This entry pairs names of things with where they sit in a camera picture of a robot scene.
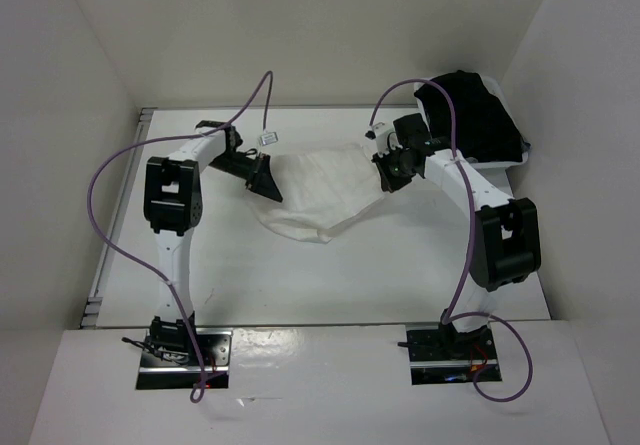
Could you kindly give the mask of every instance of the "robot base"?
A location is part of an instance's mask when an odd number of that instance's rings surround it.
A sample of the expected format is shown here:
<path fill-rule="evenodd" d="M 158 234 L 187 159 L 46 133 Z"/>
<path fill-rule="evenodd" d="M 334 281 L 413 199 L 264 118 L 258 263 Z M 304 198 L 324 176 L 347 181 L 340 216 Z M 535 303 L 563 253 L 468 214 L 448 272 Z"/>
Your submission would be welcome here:
<path fill-rule="evenodd" d="M 216 328 L 198 328 L 198 344 L 208 373 L 226 372 L 207 382 L 207 388 L 229 387 L 232 331 Z M 136 390 L 191 389 L 200 380 L 197 360 L 182 354 L 173 354 L 175 361 L 161 360 L 143 351 L 140 357 Z"/>
<path fill-rule="evenodd" d="M 487 367 L 479 382 L 502 380 L 493 334 L 488 327 L 469 339 L 452 341 L 442 325 L 407 326 L 411 384 L 466 383 L 479 368 Z"/>

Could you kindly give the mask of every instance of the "white cloth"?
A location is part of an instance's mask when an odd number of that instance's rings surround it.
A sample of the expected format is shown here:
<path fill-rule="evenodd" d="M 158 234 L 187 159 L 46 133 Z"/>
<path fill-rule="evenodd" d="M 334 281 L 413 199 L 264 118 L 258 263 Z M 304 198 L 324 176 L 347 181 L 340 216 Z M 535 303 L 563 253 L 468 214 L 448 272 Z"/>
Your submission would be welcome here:
<path fill-rule="evenodd" d="M 271 157 L 282 203 L 246 197 L 272 232 L 302 242 L 327 243 L 384 198 L 380 176 L 358 144 Z"/>

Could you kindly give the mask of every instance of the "purple cable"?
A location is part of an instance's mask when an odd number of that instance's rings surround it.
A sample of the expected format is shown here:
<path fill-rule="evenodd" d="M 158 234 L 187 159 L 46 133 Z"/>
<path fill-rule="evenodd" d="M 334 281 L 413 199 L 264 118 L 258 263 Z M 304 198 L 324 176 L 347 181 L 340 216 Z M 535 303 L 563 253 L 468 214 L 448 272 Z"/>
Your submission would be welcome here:
<path fill-rule="evenodd" d="M 431 80 L 426 80 L 424 78 L 410 78 L 408 80 L 402 80 L 394 85 L 391 85 L 380 96 L 380 98 L 378 99 L 378 103 L 376 103 L 376 106 L 373 108 L 373 113 L 371 114 L 371 120 L 369 120 L 369 127 L 373 125 L 373 122 L 376 119 L 376 114 L 378 113 L 378 109 L 380 108 L 380 105 L 382 105 L 382 102 L 387 97 L 387 95 L 389 95 L 393 90 L 395 90 L 396 88 L 402 85 L 409 85 L 412 83 L 422 83 L 435 88 L 442 94 L 442 96 L 444 96 L 445 100 L 447 101 L 447 105 L 449 105 L 449 113 L 451 115 L 451 153 L 453 155 L 453 158 L 456 159 L 458 157 L 458 147 L 457 147 L 458 137 L 457 137 L 457 125 L 456 125 L 456 111 L 453 106 L 453 101 L 451 100 L 451 97 L 449 96 L 449 94 L 444 88 L 442 88 L 437 83 L 432 82 Z M 487 400 L 490 400 L 492 402 L 511 402 L 513 400 L 516 400 L 517 398 L 520 398 L 528 390 L 529 386 L 531 385 L 531 381 L 533 380 L 533 360 L 531 359 L 531 353 L 529 353 L 529 349 L 527 348 L 527 345 L 524 343 L 522 336 L 520 336 L 518 331 L 515 328 L 513 328 L 513 326 L 511 326 L 511 324 L 509 324 L 507 321 L 503 320 L 500 317 L 496 317 L 495 315 L 491 315 L 489 313 L 464 312 L 464 313 L 459 313 L 457 315 L 451 316 L 454 308 L 458 304 L 458 300 L 460 300 L 460 295 L 462 295 L 462 289 L 464 288 L 464 283 L 467 280 L 467 277 L 469 276 L 469 270 L 471 269 L 471 261 L 473 259 L 473 249 L 474 249 L 475 237 L 476 237 L 476 222 L 475 220 L 473 220 L 473 216 L 475 214 L 475 202 L 473 200 L 473 190 L 471 189 L 471 183 L 469 182 L 469 177 L 467 176 L 467 172 L 464 171 L 464 168 L 459 161 L 456 161 L 455 163 L 456 163 L 456 166 L 458 167 L 458 170 L 460 171 L 460 175 L 462 176 L 462 181 L 464 182 L 464 187 L 467 191 L 467 199 L 469 203 L 469 240 L 467 241 L 467 254 L 465 257 L 464 266 L 462 268 L 462 273 L 460 274 L 460 279 L 458 280 L 458 285 L 456 286 L 456 290 L 453 294 L 453 298 L 451 299 L 451 303 L 449 304 L 449 307 L 447 308 L 447 311 L 444 317 L 442 318 L 442 323 L 444 325 L 448 325 L 451 322 L 454 322 L 456 320 L 459 320 L 465 317 L 487 317 L 490 319 L 492 318 L 497 322 L 500 322 L 502 325 L 507 327 L 511 331 L 511 333 L 513 333 L 513 335 L 518 339 L 518 342 L 520 342 L 520 345 L 522 346 L 522 349 L 524 350 L 524 354 L 527 358 L 527 366 L 528 366 L 529 372 L 528 372 L 527 380 L 524 386 L 517 393 L 509 397 L 505 397 L 505 398 L 492 397 L 484 393 L 482 390 L 480 390 L 480 387 L 478 386 L 478 378 L 480 377 L 480 374 L 485 372 L 491 367 L 481 368 L 473 375 L 473 386 L 483 398 L 486 398 Z"/>
<path fill-rule="evenodd" d="M 191 326 L 191 323 L 189 322 L 189 317 L 187 317 L 187 313 L 186 313 L 186 311 L 184 309 L 184 306 L 182 305 L 180 297 L 178 297 L 178 293 L 176 292 L 176 289 L 173 286 L 173 284 L 171 283 L 171 281 L 169 280 L 169 278 L 164 273 L 162 273 L 159 269 L 157 269 L 156 267 L 151 265 L 150 263 L 145 262 L 144 260 L 142 260 L 142 259 L 136 257 L 135 255 L 127 252 L 126 250 L 123 250 L 122 248 L 118 247 L 115 243 L 113 243 L 109 239 L 109 237 L 107 237 L 107 235 L 98 226 L 98 222 L 96 222 L 96 218 L 95 218 L 95 215 L 93 213 L 93 201 L 92 201 L 93 189 L 94 189 L 94 187 L 96 185 L 96 181 L 98 180 L 98 177 L 104 171 L 104 169 L 107 168 L 107 166 L 113 160 L 118 158 L 120 155 L 123 155 L 124 153 L 126 153 L 126 152 L 128 152 L 130 150 L 133 150 L 134 148 L 142 147 L 144 145 L 149 145 L 151 143 L 169 142 L 169 141 L 173 141 L 173 140 L 190 140 L 190 139 L 193 139 L 193 138 L 202 138 L 203 136 L 212 135 L 212 134 L 214 134 L 216 132 L 219 132 L 220 130 L 224 130 L 225 128 L 229 128 L 233 124 L 233 122 L 235 122 L 238 119 L 238 117 L 240 117 L 240 115 L 242 115 L 247 110 L 247 108 L 249 108 L 249 106 L 251 105 L 253 100 L 258 95 L 258 92 L 262 88 L 262 85 L 264 85 L 264 82 L 267 80 L 267 78 L 269 79 L 269 90 L 267 92 L 267 99 L 266 99 L 265 106 L 264 106 L 264 117 L 263 117 L 263 122 L 262 122 L 262 127 L 263 127 L 263 130 L 264 130 L 266 128 L 266 126 L 267 126 L 267 111 L 269 110 L 269 102 L 271 101 L 271 89 L 272 89 L 272 86 L 273 86 L 273 72 L 272 71 L 268 71 L 267 73 L 264 74 L 264 76 L 262 77 L 262 79 L 258 83 L 258 86 L 255 88 L 255 90 L 253 91 L 253 93 L 251 94 L 251 96 L 249 97 L 247 102 L 224 125 L 220 125 L 218 128 L 214 128 L 214 129 L 209 130 L 209 131 L 207 131 L 205 133 L 197 133 L 197 134 L 192 134 L 192 135 L 175 135 L 175 136 L 172 136 L 172 137 L 152 138 L 150 140 L 143 140 L 141 142 L 137 142 L 137 143 L 134 143 L 132 145 L 129 145 L 128 147 L 125 147 L 122 150 L 119 150 L 116 153 L 114 153 L 113 155 L 111 155 L 109 158 L 107 158 L 98 167 L 96 172 L 93 174 L 93 177 L 91 177 L 91 181 L 89 182 L 89 189 L 87 190 L 87 214 L 89 215 L 89 221 L 91 222 L 91 226 L 93 227 L 95 232 L 98 234 L 98 236 L 102 239 L 102 241 L 104 243 L 106 243 L 107 246 L 109 246 L 110 248 L 115 250 L 116 252 L 118 252 L 121 255 L 127 257 L 129 260 L 133 260 L 137 264 L 142 265 L 146 269 L 148 269 L 148 270 L 152 271 L 153 273 L 155 273 L 158 277 L 160 277 L 160 279 L 164 283 L 167 284 L 167 287 L 169 287 L 169 291 L 171 292 L 171 295 L 173 295 L 173 299 L 175 300 L 176 305 L 178 306 L 178 310 L 180 311 L 180 315 L 182 316 L 182 320 L 184 321 L 184 323 L 186 325 L 187 333 L 189 334 L 189 339 L 191 340 L 191 344 L 193 345 L 193 348 L 194 348 L 194 350 L 196 352 L 196 357 L 198 359 L 198 365 L 200 366 L 200 382 L 198 382 L 197 384 L 194 385 L 193 390 L 191 391 L 191 395 L 189 397 L 190 400 L 193 403 L 198 403 L 200 400 L 202 400 L 202 397 L 204 396 L 204 392 L 206 390 L 207 381 L 210 380 L 211 378 L 215 377 L 217 374 L 214 373 L 214 374 L 209 375 L 209 376 L 207 375 L 207 371 L 205 370 L 205 366 L 204 366 L 204 359 L 202 357 L 202 353 L 200 351 L 200 347 L 198 346 L 198 342 L 196 340 L 196 334 L 195 334 L 195 332 L 193 330 L 193 327 Z M 196 392 L 198 390 L 200 391 L 200 394 L 198 396 L 196 396 Z"/>

